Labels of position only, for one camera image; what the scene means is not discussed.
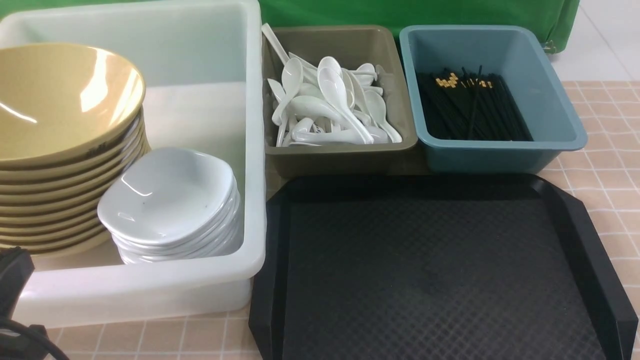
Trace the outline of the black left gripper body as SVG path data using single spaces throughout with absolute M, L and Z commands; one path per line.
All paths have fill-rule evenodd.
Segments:
M 2 249 L 0 252 L 0 316 L 11 319 L 19 297 L 35 265 L 29 252 L 20 247 Z

